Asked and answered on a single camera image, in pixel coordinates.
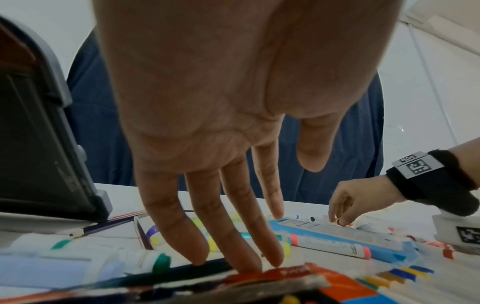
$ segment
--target navy shirt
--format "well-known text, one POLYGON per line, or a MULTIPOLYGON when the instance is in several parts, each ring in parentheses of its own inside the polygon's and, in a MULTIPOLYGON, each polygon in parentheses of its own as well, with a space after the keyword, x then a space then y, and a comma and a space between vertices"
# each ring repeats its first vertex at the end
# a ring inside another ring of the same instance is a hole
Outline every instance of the navy shirt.
MULTIPOLYGON (((105 63, 92 32, 79 50, 68 76, 73 104, 65 110, 75 138, 87 154, 96 183, 134 186, 132 154, 123 136, 105 63)), ((384 99, 378 74, 367 92, 347 112, 325 169, 312 173, 297 159, 300 121, 286 116, 279 137, 281 189, 287 201, 328 204, 339 182, 374 177, 384 165, 384 99)), ((252 153, 247 154, 250 181, 263 198, 252 153)), ((183 177, 179 189, 187 190, 183 177)))

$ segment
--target person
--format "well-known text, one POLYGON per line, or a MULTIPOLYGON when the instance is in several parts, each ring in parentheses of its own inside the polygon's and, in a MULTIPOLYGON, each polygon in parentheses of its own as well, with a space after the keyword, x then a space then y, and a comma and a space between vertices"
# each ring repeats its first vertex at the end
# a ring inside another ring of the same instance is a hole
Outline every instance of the person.
POLYGON ((285 115, 300 119, 300 165, 321 171, 342 118, 376 73, 402 1, 94 0, 93 7, 135 181, 165 240, 193 264, 208 257, 178 199, 184 174, 197 216, 235 269, 259 271, 262 262, 230 220, 221 186, 267 260, 281 265, 246 152, 272 214, 283 217, 285 115))
MULTIPOLYGON (((446 167, 453 180, 464 188, 463 191, 478 190, 480 185, 480 138, 453 147, 449 151, 436 150, 430 154, 446 167)), ((382 210, 395 203, 407 200, 427 200, 427 197, 422 197, 425 196, 422 189, 420 189, 420 193, 412 192, 415 185, 403 186, 405 180, 401 180, 400 176, 399 181, 398 177, 392 173, 389 170, 387 175, 340 182, 330 201, 328 211, 330 221, 337 221, 340 225, 346 226, 365 213, 382 210)), ((450 183, 445 179, 442 179, 441 182, 441 185, 436 185, 435 181, 432 181, 434 187, 448 187, 450 183)), ((479 209, 478 199, 472 196, 462 200, 448 199, 443 206, 439 205, 440 202, 429 203, 460 216, 472 215, 479 209)))
MULTIPOLYGON (((74 103, 65 110, 75 138, 86 151, 96 183, 135 186, 132 154, 121 131, 117 107, 95 31, 82 44, 67 79, 74 103)), ((301 122, 285 116, 279 135, 278 171, 283 199, 327 205, 338 182, 378 176, 384 165, 384 98, 378 73, 343 118, 325 169, 305 170, 296 156, 301 122)), ((257 198, 262 187, 251 149, 246 154, 250 184, 257 198)), ((178 188, 187 191, 183 175, 178 188)))

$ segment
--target black case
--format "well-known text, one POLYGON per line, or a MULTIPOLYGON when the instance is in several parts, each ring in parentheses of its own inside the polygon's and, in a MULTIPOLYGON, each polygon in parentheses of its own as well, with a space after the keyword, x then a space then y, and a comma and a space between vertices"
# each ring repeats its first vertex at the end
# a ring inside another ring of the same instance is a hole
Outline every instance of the black case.
POLYGON ((0 16, 0 212, 108 218, 112 204, 95 188, 65 117, 71 103, 48 44, 0 16))

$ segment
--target palm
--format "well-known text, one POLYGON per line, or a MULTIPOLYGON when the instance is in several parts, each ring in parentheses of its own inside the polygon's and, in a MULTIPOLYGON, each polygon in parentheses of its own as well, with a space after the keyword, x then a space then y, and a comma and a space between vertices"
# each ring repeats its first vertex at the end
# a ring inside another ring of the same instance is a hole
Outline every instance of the palm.
POLYGON ((229 262, 258 270, 220 201, 222 183, 257 245, 280 265, 282 249, 250 187, 245 153, 252 147, 267 204, 282 217, 284 114, 302 119, 300 163, 321 170, 343 115, 375 72, 401 0, 373 8, 338 0, 106 3, 95 2, 106 20, 99 30, 136 181, 158 228, 192 262, 204 262, 208 245, 178 202, 185 174, 194 209, 229 262), (363 33, 373 27, 372 40, 363 33))

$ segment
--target white table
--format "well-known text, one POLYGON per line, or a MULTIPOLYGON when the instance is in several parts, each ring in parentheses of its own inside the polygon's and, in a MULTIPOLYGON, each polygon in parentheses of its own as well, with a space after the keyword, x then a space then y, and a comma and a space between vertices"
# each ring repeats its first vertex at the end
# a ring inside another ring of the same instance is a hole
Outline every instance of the white table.
MULTIPOLYGON (((97 184, 98 189, 106 190, 113 205, 112 216, 127 214, 143 209, 139 191, 136 187, 115 186, 106 184, 97 184)), ((179 192, 179 198, 184 209, 192 209, 192 204, 188 192, 179 192)), ((222 201, 229 213, 235 213, 235 209, 226 196, 222 196, 222 201)), ((265 214, 271 214, 265 200, 258 200, 260 207, 265 214)), ((439 214, 435 207, 424 206, 416 203, 403 203, 392 206, 391 208, 370 215, 388 219, 397 222, 424 223, 424 227, 435 230, 432 222, 432 215, 439 214)), ((322 218, 328 214, 328 206, 307 203, 285 202, 286 215, 299 215, 300 217, 319 217, 322 218)), ((67 236, 71 232, 86 226, 85 222, 54 219, 46 217, 34 217, 27 215, 0 214, 0 247, 11 244, 23 233, 46 233, 67 236)), ((102 244, 112 247, 129 247, 140 249, 141 245, 135 232, 133 224, 124 224, 106 231, 99 232, 94 236, 84 238, 85 242, 92 244, 102 244)), ((172 267, 188 264, 189 262, 180 254, 175 252, 170 246, 164 244, 158 248, 172 257, 172 267)), ((221 253, 212 252, 210 259, 221 257, 221 253)), ((287 257, 284 266, 293 266, 313 262, 319 266, 329 268, 345 274, 354 275, 355 273, 371 274, 379 272, 390 267, 388 264, 375 260, 362 260, 337 254, 330 254, 304 248, 292 248, 292 256, 287 257)), ((266 261, 264 269, 271 267, 266 261)))

